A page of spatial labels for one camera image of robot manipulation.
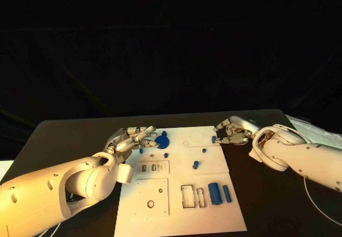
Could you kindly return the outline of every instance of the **blue disc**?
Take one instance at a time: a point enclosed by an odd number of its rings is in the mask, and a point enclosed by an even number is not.
[[[169,146],[171,141],[165,131],[162,132],[162,136],[156,137],[155,142],[159,143],[159,149],[165,149]]]

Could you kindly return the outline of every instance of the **robotic hand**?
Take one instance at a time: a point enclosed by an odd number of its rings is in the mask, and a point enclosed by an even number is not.
[[[239,116],[231,116],[221,122],[214,131],[220,129],[227,130],[229,137],[217,139],[217,143],[244,145],[252,138],[250,156],[259,162],[279,171],[285,171],[291,166],[305,178],[341,192],[341,149],[322,144],[306,143],[304,135],[283,125],[275,124],[262,128],[255,121],[244,120]]]
[[[0,187],[0,236],[35,236],[106,199],[116,182],[129,184],[133,166],[122,164],[132,149],[158,147],[146,139],[156,128],[122,128],[103,152],[28,173]],[[67,200],[67,192],[74,196]]]

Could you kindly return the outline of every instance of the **white board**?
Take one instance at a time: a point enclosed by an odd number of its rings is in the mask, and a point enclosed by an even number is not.
[[[138,172],[135,172],[132,184],[123,184],[116,237],[181,236],[247,230],[224,152],[220,144],[213,144],[213,136],[217,135],[213,129],[213,126],[158,129],[159,135],[162,131],[168,132],[169,147],[167,149],[148,148],[143,154],[139,153],[139,150],[133,152],[126,163],[133,165],[136,169],[141,169],[142,162],[168,160],[169,172],[158,176],[138,176]],[[195,160],[200,161],[197,170],[192,168]],[[155,179],[168,179],[169,213],[162,212],[167,211],[164,206],[161,210],[155,210],[159,214],[149,215],[145,212],[142,218],[136,213],[149,210],[149,207],[146,200],[142,201],[142,195],[139,194],[142,190],[138,187],[141,185],[138,182],[148,180],[145,182],[149,183]],[[213,205],[211,203],[208,184],[214,182],[220,185],[224,201],[221,205]],[[184,208],[181,189],[184,185],[192,185],[195,208]],[[223,185],[229,186],[231,203],[227,202]],[[159,185],[151,185],[154,192],[159,186],[161,183]],[[198,189],[203,189],[205,207],[200,207],[203,197],[200,200]]]

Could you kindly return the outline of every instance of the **table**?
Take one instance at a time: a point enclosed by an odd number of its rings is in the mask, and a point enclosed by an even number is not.
[[[281,123],[293,128],[281,110],[44,121],[2,182],[35,170],[91,156],[103,150],[107,138],[122,127],[218,125],[233,115],[253,119],[260,126]],[[286,172],[279,172],[257,162],[249,156],[252,142],[244,146],[226,144],[223,150],[249,231],[210,236],[340,236],[342,227],[314,207],[302,176],[291,168]],[[312,181],[308,181],[308,188],[322,210],[342,221],[341,193]],[[107,199],[63,222],[55,237],[115,236],[120,189],[122,184],[117,183]]]

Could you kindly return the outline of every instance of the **black curtain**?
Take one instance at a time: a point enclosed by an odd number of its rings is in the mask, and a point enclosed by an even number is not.
[[[342,132],[340,5],[83,4],[3,7],[0,159],[47,119],[278,108]]]

